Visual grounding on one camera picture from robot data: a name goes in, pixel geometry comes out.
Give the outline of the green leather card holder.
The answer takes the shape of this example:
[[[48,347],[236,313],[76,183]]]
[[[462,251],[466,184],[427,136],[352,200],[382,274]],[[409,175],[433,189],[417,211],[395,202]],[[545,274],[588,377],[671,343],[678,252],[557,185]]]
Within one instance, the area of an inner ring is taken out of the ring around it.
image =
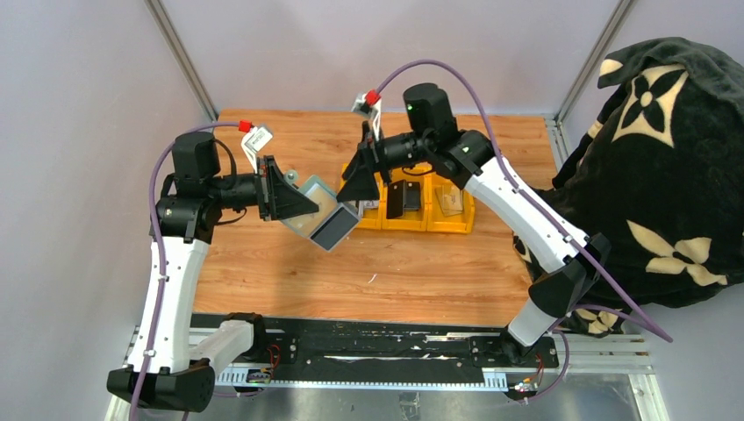
[[[331,252],[360,223],[356,207],[337,201],[336,193],[317,175],[312,175],[298,191],[318,206],[318,211],[282,220],[300,237]]]

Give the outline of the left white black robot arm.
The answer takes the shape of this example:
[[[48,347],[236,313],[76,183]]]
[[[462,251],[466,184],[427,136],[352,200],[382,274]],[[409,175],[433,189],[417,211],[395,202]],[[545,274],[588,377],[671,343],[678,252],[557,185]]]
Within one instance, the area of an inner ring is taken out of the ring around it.
[[[106,387],[140,410],[172,410],[184,415],[206,409],[216,380],[234,360],[262,360],[269,341],[257,313],[228,315],[215,332],[190,344],[197,283],[224,210],[255,207],[263,220],[311,214],[318,205],[288,181],[274,157],[256,161],[248,174],[221,175],[221,142],[211,132],[178,136],[164,151],[174,171],[161,187],[148,189],[152,266],[139,328],[125,365],[110,371]]]

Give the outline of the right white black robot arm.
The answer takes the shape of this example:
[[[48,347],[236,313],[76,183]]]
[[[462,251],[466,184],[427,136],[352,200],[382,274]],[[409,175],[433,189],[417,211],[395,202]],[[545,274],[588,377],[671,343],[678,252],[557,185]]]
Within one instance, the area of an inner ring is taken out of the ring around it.
[[[341,202],[378,200],[378,183],[391,182],[396,168],[425,162],[496,213],[541,267],[542,276],[528,289],[528,299],[508,324],[501,354],[523,366],[536,354],[535,342],[597,281],[610,250],[602,234],[589,236],[550,208],[503,157],[492,141],[475,130],[461,130],[448,97],[434,83],[420,83],[404,92],[410,131],[382,133],[382,100],[375,90],[354,100],[353,112],[367,120],[354,158],[342,175]]]

